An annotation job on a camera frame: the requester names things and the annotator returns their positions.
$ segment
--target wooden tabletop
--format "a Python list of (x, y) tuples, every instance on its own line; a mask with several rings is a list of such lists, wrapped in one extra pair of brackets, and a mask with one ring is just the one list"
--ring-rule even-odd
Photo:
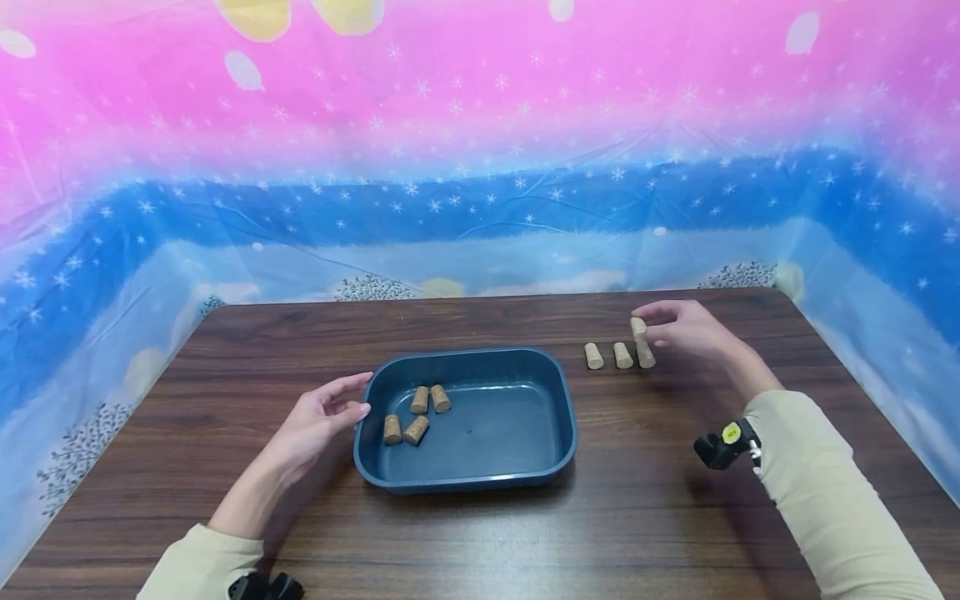
[[(13, 575), (3, 598), (133, 598), (168, 544), (206, 521), (299, 394), (400, 354), (536, 346), (563, 365), (580, 425), (552, 484), (393, 496), (344, 440), (282, 507), (275, 573), (308, 598), (815, 598), (747, 461), (706, 469), (693, 440), (735, 413), (722, 377), (669, 350), (619, 371), (629, 312), (701, 300), (810, 394), (947, 597), (960, 512), (793, 304), (769, 289), (228, 306), (210, 315)], [(586, 368), (583, 345), (607, 359)]]

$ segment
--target blue plastic tray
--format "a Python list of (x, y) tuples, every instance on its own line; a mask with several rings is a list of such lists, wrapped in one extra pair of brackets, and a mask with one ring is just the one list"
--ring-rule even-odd
[[(383, 443), (383, 420), (406, 428), (419, 385), (444, 386), (452, 408), (419, 446)], [(353, 462), (393, 493), (462, 492), (546, 483), (577, 449), (577, 420), (564, 370), (535, 348), (493, 348), (394, 359), (367, 386), (370, 415), (357, 427)]]

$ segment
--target black wrist device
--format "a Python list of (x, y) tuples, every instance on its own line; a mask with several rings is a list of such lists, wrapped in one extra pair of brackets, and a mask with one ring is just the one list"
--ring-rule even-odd
[(273, 583), (259, 573), (244, 575), (229, 587), (230, 600), (301, 600), (303, 586), (296, 579), (280, 573)]
[(747, 452), (754, 462), (754, 473), (757, 475), (761, 473), (761, 448), (760, 438), (746, 419), (737, 419), (730, 423), (723, 428), (719, 436), (708, 433), (693, 443), (693, 451), (704, 465), (710, 468), (728, 468), (736, 457)]

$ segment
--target beige sleeve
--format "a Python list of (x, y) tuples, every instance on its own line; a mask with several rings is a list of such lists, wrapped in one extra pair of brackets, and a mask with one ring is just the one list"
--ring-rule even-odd
[(163, 553), (137, 600), (229, 599), (230, 585), (252, 573), (262, 556), (262, 540), (244, 540), (194, 525)]
[(826, 600), (942, 600), (897, 522), (813, 400), (777, 390), (747, 420), (763, 446), (760, 481)]

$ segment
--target cork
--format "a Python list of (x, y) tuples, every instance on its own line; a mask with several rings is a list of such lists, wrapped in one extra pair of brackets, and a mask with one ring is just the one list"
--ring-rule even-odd
[(654, 353), (650, 351), (650, 347), (643, 340), (636, 343), (636, 361), (640, 364), (641, 369), (651, 369), (657, 364)]
[(414, 401), (410, 403), (410, 412), (414, 415), (426, 415), (426, 403), (429, 401), (430, 391), (421, 385), (414, 393)]
[(383, 443), (397, 445), (400, 442), (403, 442), (403, 436), (400, 435), (400, 418), (397, 415), (387, 415), (383, 420)]
[(646, 340), (647, 324), (640, 317), (630, 318), (630, 329), (634, 331), (634, 341)]
[(627, 350), (627, 345), (623, 342), (617, 342), (613, 345), (613, 356), (616, 357), (616, 367), (618, 369), (629, 369), (634, 365), (634, 357)]
[(430, 388), (430, 396), (433, 397), (433, 410), (438, 415), (450, 410), (450, 398), (446, 397), (444, 386), (438, 384)]
[(426, 433), (426, 428), (429, 426), (430, 421), (427, 420), (424, 415), (420, 415), (414, 419), (414, 422), (410, 423), (407, 430), (403, 432), (403, 439), (408, 444), (420, 445), (420, 440), (423, 439), (423, 434)]
[(600, 355), (600, 350), (597, 349), (596, 344), (590, 342), (584, 346), (584, 353), (587, 355), (588, 369), (596, 371), (603, 368), (603, 356)]

